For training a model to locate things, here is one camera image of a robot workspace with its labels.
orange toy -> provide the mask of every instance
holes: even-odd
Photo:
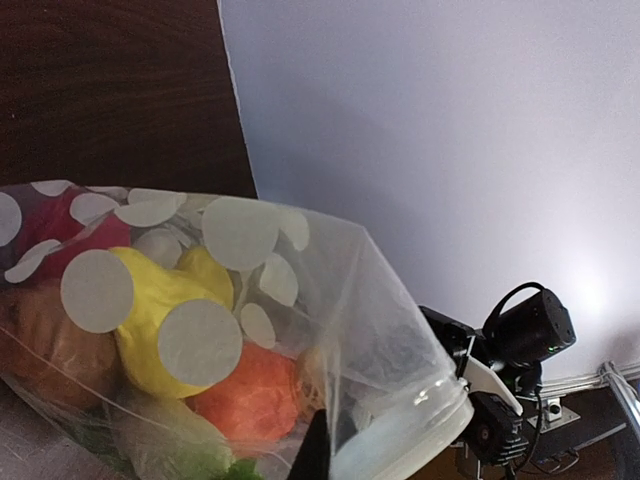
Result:
[[[71,321],[59,282],[0,295],[0,372],[41,400],[80,410],[97,407],[102,400],[85,387],[113,398],[121,368],[111,333],[89,333]]]
[[[250,449],[276,442],[293,429],[298,417],[294,385],[293,361],[245,343],[233,373],[188,403],[231,444]]]

dark wood panel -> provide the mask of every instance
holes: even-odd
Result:
[[[465,480],[455,466],[456,452],[452,448],[445,449],[440,455],[433,459],[422,470],[412,476],[409,480]],[[497,467],[487,467],[483,472],[485,480],[503,480],[504,469]],[[580,461],[575,467],[560,475],[541,475],[539,472],[533,474],[519,473],[519,480],[536,479],[553,480],[616,480],[616,466],[611,456],[611,449],[607,442],[599,442],[585,448],[580,453]]]
[[[3,0],[0,44],[0,182],[255,196],[215,0]]]

clear plastic bag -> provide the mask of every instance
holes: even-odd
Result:
[[[0,193],[0,372],[139,480],[285,479],[327,409],[334,479],[403,478],[472,410],[362,227],[69,182]]]

yellow plush toy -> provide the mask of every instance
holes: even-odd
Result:
[[[233,285],[229,274],[204,247],[185,252],[175,270],[167,270],[138,250],[110,250],[127,267],[134,284],[133,308],[117,329],[118,349],[131,382],[141,390],[162,398],[185,398],[208,387],[187,385],[175,379],[158,354],[158,331],[176,306],[207,299],[233,308]]]

black cable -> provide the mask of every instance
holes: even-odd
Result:
[[[533,434],[533,441],[531,442],[531,445],[529,446],[529,451],[527,452],[527,455],[524,457],[524,459],[522,460],[522,463],[520,463],[520,465],[517,465],[513,471],[515,473],[518,473],[520,470],[522,470],[522,468],[531,461],[531,459],[533,458],[533,454],[536,453],[536,447],[538,446],[538,442],[540,441],[540,435],[542,434],[542,397],[540,396],[540,387],[538,386],[535,390],[535,394],[536,394],[536,399],[538,400],[538,419],[536,420],[536,429],[535,429],[535,433]]]
[[[514,288],[509,293],[507,293],[502,300],[498,302],[498,304],[493,308],[487,320],[484,322],[484,326],[482,327],[482,332],[487,338],[493,338],[494,330],[496,327],[496,323],[500,318],[500,314],[502,313],[502,309],[505,307],[507,302],[511,300],[516,293],[521,292],[522,290],[526,290],[527,288],[535,288],[539,291],[544,291],[544,286],[542,286],[538,282],[527,282],[523,283],[519,287]]]
[[[554,460],[556,462],[558,462],[558,464],[555,467],[553,467],[551,470],[547,470],[545,468],[542,468],[540,465],[536,465],[533,462],[531,463],[531,466],[533,468],[535,468],[536,470],[538,470],[538,473],[536,475],[546,475],[546,476],[550,477],[552,475],[555,475],[555,473],[558,470],[560,470],[560,467],[562,466],[562,462],[561,461],[559,461],[558,459],[555,459],[555,458],[554,458]]]
[[[538,446],[540,435],[542,434],[542,397],[540,396],[540,386],[536,388],[535,394],[536,399],[538,400],[538,419],[536,420],[536,429],[533,435],[533,440],[531,441],[529,450],[520,465],[516,465],[514,467],[511,464],[507,464],[504,467],[504,477],[502,477],[502,480],[516,480],[517,473],[522,470],[527,463],[531,462],[533,454],[536,452],[536,447]]]
[[[525,475],[531,475],[531,476],[538,476],[541,477],[542,475],[544,475],[544,473],[540,473],[540,472],[530,472],[528,470],[520,470],[521,473],[524,473]]]
[[[505,480],[518,480],[516,477],[516,472],[513,471],[513,467],[510,463],[507,463],[504,466],[504,478]]]
[[[566,467],[558,470],[557,472],[553,472],[554,475],[560,475],[562,473],[565,473],[567,470],[569,470],[570,468],[573,468],[576,466],[576,464],[580,461],[580,454],[578,452],[575,452],[573,450],[569,451],[569,455],[572,455],[574,457],[573,462],[571,462],[569,465],[567,465]]]

